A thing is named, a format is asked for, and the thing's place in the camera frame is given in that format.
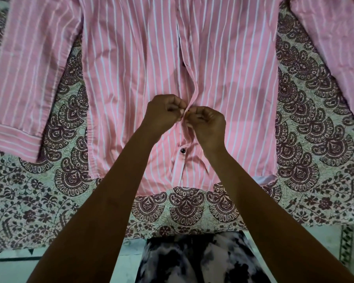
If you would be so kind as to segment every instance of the person's right hand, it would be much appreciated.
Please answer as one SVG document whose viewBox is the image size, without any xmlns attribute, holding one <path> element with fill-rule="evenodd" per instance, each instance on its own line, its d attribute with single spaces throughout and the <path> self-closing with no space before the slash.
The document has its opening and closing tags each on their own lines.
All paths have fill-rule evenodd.
<svg viewBox="0 0 354 283">
<path fill-rule="evenodd" d="M 226 122 L 223 114 L 206 106 L 192 106 L 186 112 L 184 121 L 193 128 L 206 158 L 211 153 L 225 150 Z"/>
</svg>

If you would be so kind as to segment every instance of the hand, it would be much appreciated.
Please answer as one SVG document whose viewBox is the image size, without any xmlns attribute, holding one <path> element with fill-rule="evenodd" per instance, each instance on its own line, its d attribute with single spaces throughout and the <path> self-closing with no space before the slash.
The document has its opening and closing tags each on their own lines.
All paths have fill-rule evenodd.
<svg viewBox="0 0 354 283">
<path fill-rule="evenodd" d="M 186 102 L 174 94 L 156 95 L 148 103 L 140 126 L 158 142 L 166 131 L 182 120 L 186 107 Z"/>
<path fill-rule="evenodd" d="M 185 123 L 194 129 L 206 158 L 225 150 L 225 119 L 220 112 L 206 106 L 192 106 L 185 114 Z"/>
</svg>

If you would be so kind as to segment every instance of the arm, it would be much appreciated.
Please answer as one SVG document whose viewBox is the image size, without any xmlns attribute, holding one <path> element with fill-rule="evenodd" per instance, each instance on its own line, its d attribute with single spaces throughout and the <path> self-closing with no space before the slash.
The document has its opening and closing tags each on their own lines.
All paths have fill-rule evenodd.
<svg viewBox="0 0 354 283">
<path fill-rule="evenodd" d="M 148 104 L 139 129 L 47 249 L 28 282 L 110 281 L 151 149 L 181 120 L 184 108 L 185 102 L 175 95 L 158 95 Z"/>
<path fill-rule="evenodd" d="M 269 197 L 227 152 L 221 113 L 193 107 L 186 117 L 278 282 L 354 282 L 354 276 L 340 261 Z"/>
</svg>

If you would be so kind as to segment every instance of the bedsheet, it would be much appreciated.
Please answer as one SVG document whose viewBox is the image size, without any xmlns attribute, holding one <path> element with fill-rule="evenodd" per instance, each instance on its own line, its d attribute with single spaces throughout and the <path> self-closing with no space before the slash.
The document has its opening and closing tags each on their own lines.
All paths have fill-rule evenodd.
<svg viewBox="0 0 354 283">
<path fill-rule="evenodd" d="M 0 43 L 8 7 L 9 0 L 0 0 Z M 301 224 L 354 223 L 354 116 L 286 3 L 276 50 L 278 179 L 263 189 Z M 41 161 L 0 152 L 0 251 L 48 245 L 99 183 L 88 176 L 87 110 L 79 36 L 44 132 Z M 218 183 L 213 192 L 175 187 L 137 197 L 126 238 L 243 228 Z"/>
</svg>

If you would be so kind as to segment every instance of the floor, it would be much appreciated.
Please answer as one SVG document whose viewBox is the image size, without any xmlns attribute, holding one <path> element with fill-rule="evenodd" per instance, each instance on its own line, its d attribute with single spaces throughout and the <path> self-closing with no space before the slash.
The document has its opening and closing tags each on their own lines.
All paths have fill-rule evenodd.
<svg viewBox="0 0 354 283">
<path fill-rule="evenodd" d="M 354 225 L 351 226 L 317 226 L 307 228 L 334 256 L 347 266 L 354 274 Z M 261 254 L 255 246 L 250 234 L 245 233 L 250 240 L 255 256 L 260 261 L 272 282 L 276 282 L 268 270 Z M 123 242 L 111 282 L 134 283 L 138 266 L 142 257 L 145 240 L 134 239 Z M 0 253 L 0 283 L 26 282 L 36 266 L 45 248 L 34 250 L 3 251 Z"/>
</svg>

